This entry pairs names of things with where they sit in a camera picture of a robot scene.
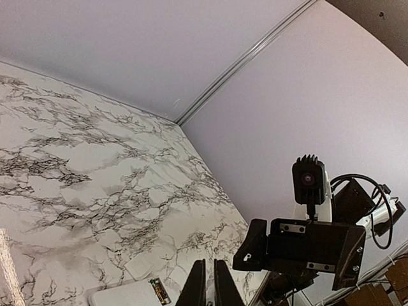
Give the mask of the white battery cover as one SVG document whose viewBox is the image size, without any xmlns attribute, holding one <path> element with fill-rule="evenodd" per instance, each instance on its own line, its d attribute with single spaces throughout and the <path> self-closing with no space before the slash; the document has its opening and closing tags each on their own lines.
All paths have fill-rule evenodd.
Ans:
<svg viewBox="0 0 408 306">
<path fill-rule="evenodd" d="M 146 278 L 153 271 L 153 264 L 148 258 L 139 254 L 128 261 L 124 268 L 134 280 L 140 280 Z"/>
</svg>

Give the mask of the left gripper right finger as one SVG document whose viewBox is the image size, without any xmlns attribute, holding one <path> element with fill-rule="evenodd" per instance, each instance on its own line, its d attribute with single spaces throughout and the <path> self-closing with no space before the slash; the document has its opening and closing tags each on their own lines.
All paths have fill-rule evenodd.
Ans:
<svg viewBox="0 0 408 306">
<path fill-rule="evenodd" d="M 244 306 L 235 282 L 224 260 L 214 260 L 216 306 Z"/>
</svg>

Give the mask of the white remote control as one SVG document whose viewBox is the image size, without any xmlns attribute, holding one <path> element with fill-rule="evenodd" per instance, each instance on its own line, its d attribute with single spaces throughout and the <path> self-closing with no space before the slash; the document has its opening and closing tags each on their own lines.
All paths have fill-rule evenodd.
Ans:
<svg viewBox="0 0 408 306">
<path fill-rule="evenodd" d="M 160 306 L 160 302 L 148 283 L 139 280 L 115 288 L 104 289 L 90 295 L 89 305 L 93 306 Z"/>
</svg>

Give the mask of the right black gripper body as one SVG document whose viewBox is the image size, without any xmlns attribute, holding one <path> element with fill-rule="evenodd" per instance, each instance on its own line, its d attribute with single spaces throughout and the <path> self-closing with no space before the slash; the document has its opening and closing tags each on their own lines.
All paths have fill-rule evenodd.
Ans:
<svg viewBox="0 0 408 306">
<path fill-rule="evenodd" d="M 346 287 L 347 278 L 337 270 L 347 236 L 341 223 L 274 219 L 266 245 L 266 269 L 292 276 L 307 270 L 335 275 L 334 287 Z"/>
</svg>

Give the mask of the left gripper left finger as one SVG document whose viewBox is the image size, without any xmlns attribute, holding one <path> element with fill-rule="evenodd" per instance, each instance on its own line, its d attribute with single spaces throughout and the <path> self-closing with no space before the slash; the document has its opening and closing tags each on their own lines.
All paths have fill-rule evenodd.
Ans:
<svg viewBox="0 0 408 306">
<path fill-rule="evenodd" d="M 180 293 L 180 306 L 206 305 L 205 260 L 196 260 Z"/>
</svg>

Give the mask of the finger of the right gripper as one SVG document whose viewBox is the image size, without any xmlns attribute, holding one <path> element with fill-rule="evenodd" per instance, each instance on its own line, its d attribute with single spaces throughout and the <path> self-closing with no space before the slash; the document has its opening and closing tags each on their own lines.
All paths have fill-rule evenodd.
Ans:
<svg viewBox="0 0 408 306">
<path fill-rule="evenodd" d="M 243 272 L 270 271 L 268 262 L 268 221 L 253 219 L 246 237 L 233 257 L 233 269 Z"/>
<path fill-rule="evenodd" d="M 339 260 L 335 265 L 333 291 L 356 285 L 360 273 L 365 240 L 366 229 L 364 226 L 351 226 L 347 230 Z"/>
</svg>

